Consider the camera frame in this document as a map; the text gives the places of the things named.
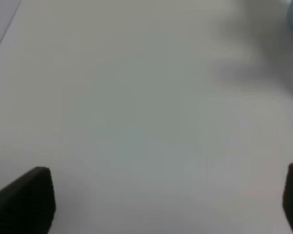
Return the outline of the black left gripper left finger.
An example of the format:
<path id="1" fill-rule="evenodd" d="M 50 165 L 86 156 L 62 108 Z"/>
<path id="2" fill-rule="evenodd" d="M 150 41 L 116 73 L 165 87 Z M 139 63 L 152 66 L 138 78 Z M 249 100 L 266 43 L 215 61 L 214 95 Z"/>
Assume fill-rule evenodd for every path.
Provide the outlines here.
<path id="1" fill-rule="evenodd" d="M 47 234 L 55 211 L 51 171 L 35 167 L 0 190 L 0 234 Z"/>

